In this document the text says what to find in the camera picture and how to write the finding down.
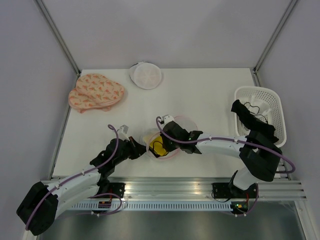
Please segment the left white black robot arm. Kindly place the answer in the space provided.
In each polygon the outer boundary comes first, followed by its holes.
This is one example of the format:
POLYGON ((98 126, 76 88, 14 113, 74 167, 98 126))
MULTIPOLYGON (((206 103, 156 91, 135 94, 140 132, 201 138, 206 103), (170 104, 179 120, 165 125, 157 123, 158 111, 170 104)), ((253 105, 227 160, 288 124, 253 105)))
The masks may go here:
POLYGON ((92 197, 119 198, 110 189, 108 177, 123 161, 135 160, 146 152, 146 146, 132 137, 112 139, 82 171, 56 182, 38 181, 32 185, 16 214, 25 224, 25 229, 34 236, 44 233, 67 209, 92 197))

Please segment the yellow bra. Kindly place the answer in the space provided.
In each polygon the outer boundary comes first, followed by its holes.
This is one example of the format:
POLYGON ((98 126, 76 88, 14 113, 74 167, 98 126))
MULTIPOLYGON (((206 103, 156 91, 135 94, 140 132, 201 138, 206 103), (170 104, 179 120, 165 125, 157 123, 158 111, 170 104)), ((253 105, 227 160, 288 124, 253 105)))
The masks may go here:
POLYGON ((158 132, 144 136, 142 141, 146 145, 147 152, 152 157, 162 158, 169 154, 164 148, 162 136, 158 132))

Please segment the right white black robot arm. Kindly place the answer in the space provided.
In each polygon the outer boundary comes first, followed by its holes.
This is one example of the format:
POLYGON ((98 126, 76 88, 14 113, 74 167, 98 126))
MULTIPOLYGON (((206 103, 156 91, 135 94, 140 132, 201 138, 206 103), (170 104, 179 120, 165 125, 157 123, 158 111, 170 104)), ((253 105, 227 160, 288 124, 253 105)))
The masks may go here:
POLYGON ((247 136, 213 136, 203 131, 187 131, 169 116, 158 117, 157 127, 166 151, 180 149, 187 154, 219 154, 239 159, 244 167, 236 170, 227 184, 231 196, 239 198, 259 181, 270 183, 277 174, 281 150, 257 131, 247 136))

